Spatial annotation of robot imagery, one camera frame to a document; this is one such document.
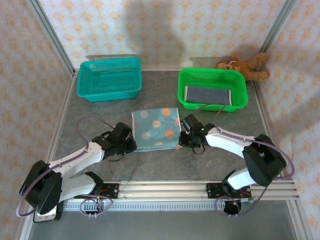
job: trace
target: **plastic basket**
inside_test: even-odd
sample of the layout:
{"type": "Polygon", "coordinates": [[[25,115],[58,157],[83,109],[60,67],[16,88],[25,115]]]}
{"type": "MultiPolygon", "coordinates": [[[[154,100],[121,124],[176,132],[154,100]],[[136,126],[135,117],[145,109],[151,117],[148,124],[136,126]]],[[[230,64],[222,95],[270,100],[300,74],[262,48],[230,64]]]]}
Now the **plastic basket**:
{"type": "Polygon", "coordinates": [[[79,69],[77,95],[90,102],[135,98],[141,87],[137,57],[86,61],[79,69]]]}
{"type": "MultiPolygon", "coordinates": [[[[213,69],[213,68],[185,68],[178,76],[178,99],[185,109],[195,110],[205,104],[190,103],[184,100],[185,87],[203,87],[213,89],[231,90],[231,104],[223,111],[234,112],[242,109],[248,104],[248,93],[244,76],[234,70],[213,69]]],[[[202,110],[219,111],[223,105],[212,104],[202,110]]]]}

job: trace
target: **teddy bear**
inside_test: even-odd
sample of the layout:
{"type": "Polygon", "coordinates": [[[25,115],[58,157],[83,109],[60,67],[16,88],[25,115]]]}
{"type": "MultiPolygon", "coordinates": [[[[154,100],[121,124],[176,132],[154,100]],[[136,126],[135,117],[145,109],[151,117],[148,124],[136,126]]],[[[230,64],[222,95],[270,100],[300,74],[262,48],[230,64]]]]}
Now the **teddy bear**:
{"type": "Polygon", "coordinates": [[[216,69],[235,70],[244,76],[246,81],[264,82],[270,76],[269,71],[254,71],[257,67],[262,66],[267,60],[264,52],[260,52],[250,61],[239,61],[239,56],[234,53],[231,56],[231,62],[220,61],[216,64],[216,69]]]}

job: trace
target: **polka dot cloth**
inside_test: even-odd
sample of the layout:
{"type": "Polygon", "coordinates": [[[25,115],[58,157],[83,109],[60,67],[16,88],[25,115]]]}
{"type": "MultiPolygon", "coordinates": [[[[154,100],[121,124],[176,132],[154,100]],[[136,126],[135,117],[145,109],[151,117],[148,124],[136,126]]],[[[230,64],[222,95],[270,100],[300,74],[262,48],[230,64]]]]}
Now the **polka dot cloth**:
{"type": "Polygon", "coordinates": [[[132,112],[132,131],[136,152],[175,149],[181,132],[176,107],[132,112]]]}

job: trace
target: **patterned wallpaper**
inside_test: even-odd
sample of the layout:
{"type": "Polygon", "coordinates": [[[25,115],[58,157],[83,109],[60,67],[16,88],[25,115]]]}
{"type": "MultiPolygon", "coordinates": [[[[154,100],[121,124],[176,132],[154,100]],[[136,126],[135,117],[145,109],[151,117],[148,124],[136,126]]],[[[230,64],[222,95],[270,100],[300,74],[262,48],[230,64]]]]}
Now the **patterned wallpaper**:
{"type": "Polygon", "coordinates": [[[320,236],[320,5],[299,0],[271,46],[261,84],[272,136],[293,159],[314,239],[320,236]]]}
{"type": "Polygon", "coordinates": [[[70,76],[26,0],[0,9],[0,238],[11,240],[18,191],[46,156],[70,76]]]}
{"type": "Polygon", "coordinates": [[[258,53],[285,0],[40,0],[75,68],[140,54],[144,68],[258,53]]]}

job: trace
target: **green basket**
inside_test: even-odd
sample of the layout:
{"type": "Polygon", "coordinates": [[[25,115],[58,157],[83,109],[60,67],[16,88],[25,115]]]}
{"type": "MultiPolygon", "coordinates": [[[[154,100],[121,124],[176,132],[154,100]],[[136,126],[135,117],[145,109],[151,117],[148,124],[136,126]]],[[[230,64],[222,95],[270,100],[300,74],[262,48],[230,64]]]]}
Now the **green basket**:
{"type": "MultiPolygon", "coordinates": [[[[190,103],[184,100],[185,87],[203,87],[212,89],[231,90],[231,104],[227,105],[223,111],[234,112],[242,109],[248,104],[248,93],[244,76],[234,70],[213,69],[213,68],[185,68],[179,72],[178,76],[178,99],[185,109],[195,110],[204,103],[190,103]]],[[[219,111],[223,105],[212,104],[201,110],[219,111]]]]}

